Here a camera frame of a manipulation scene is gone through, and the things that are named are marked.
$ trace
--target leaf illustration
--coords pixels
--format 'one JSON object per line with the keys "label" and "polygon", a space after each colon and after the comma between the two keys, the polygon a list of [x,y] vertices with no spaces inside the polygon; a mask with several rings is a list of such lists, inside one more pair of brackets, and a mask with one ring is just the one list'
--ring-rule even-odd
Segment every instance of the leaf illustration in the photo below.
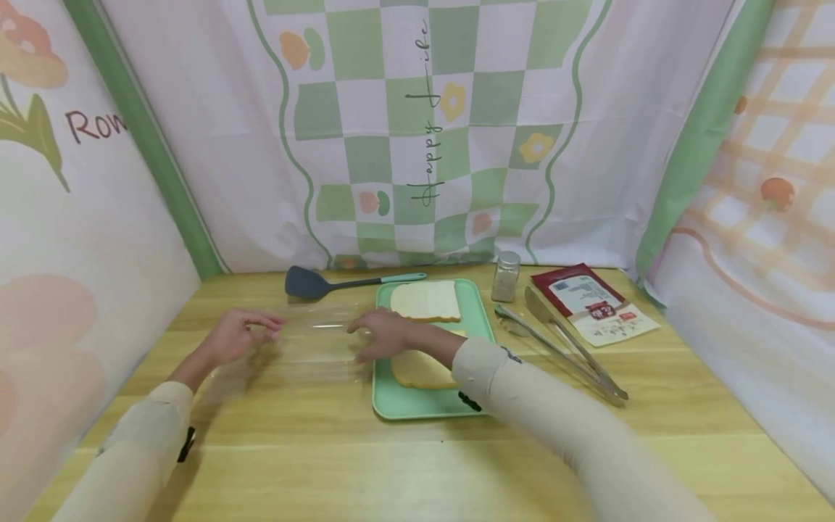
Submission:
{"label": "leaf illustration", "polygon": [[40,94],[32,95],[32,100],[29,102],[27,121],[27,145],[43,154],[43,157],[49,162],[49,166],[52,167],[64,190],[69,192],[67,180],[61,173],[61,151],[58,150],[58,142],[55,141],[52,123],[49,121],[49,113],[47,113],[47,107],[43,103]]}
{"label": "leaf illustration", "polygon": [[0,140],[16,141],[30,146],[28,142],[27,123],[14,114],[0,111]]}

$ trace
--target glass jar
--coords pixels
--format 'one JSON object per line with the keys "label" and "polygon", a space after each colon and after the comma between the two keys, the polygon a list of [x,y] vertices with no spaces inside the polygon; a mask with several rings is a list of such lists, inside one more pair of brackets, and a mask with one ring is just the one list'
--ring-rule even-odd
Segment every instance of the glass jar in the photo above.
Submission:
{"label": "glass jar", "polygon": [[506,251],[498,255],[491,299],[498,302],[513,302],[516,299],[516,281],[519,280],[521,265],[522,258],[516,252]]}

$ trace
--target gray spatula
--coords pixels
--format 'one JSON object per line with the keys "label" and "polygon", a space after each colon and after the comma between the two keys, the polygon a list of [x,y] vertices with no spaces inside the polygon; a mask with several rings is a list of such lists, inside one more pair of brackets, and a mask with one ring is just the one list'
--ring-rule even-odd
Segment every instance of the gray spatula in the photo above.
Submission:
{"label": "gray spatula", "polygon": [[360,281],[346,281],[344,283],[329,283],[325,281],[324,277],[314,271],[294,265],[287,271],[287,276],[284,280],[284,292],[288,296],[300,297],[302,299],[321,299],[331,290],[338,290],[339,288],[380,285],[382,283],[399,283],[405,281],[421,281],[422,279],[426,279],[426,274],[418,272],[414,274],[400,274],[398,276],[362,279]]}

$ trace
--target table surface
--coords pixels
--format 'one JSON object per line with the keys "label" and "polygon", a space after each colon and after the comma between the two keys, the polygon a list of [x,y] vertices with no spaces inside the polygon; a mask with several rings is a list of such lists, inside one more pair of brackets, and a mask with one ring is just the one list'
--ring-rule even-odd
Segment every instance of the table surface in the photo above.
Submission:
{"label": "table surface", "polygon": [[[488,310],[492,270],[492,266],[427,269],[431,278],[475,281]],[[545,270],[523,269],[512,309],[524,313],[521,291],[530,275]],[[719,519],[832,519],[829,504],[629,279],[620,271],[597,272],[662,325],[642,337],[593,349],[631,397],[627,408],[611,410]],[[350,271],[325,275],[330,281],[368,276]],[[229,307],[282,312],[296,319],[295,326],[286,327],[278,348],[265,350],[245,366],[228,368],[204,385],[193,412],[195,446],[186,462],[177,465],[148,520],[592,519],[570,470],[491,418],[389,423],[375,416],[367,371],[350,363],[356,338],[341,328],[309,326],[324,326],[322,317],[340,324],[352,313],[372,307],[376,287],[335,291],[309,306],[288,305],[283,288],[283,274],[218,276],[205,282],[27,520],[50,519],[119,417],[165,380]],[[489,315],[499,342],[595,395],[547,348],[512,336]]]}

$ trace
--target food packet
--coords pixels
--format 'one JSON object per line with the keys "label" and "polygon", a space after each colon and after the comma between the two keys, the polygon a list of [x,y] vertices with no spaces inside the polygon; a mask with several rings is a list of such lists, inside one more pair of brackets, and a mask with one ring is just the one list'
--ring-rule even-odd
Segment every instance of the food packet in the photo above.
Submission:
{"label": "food packet", "polygon": [[592,346],[660,328],[584,263],[531,276],[531,280]]}

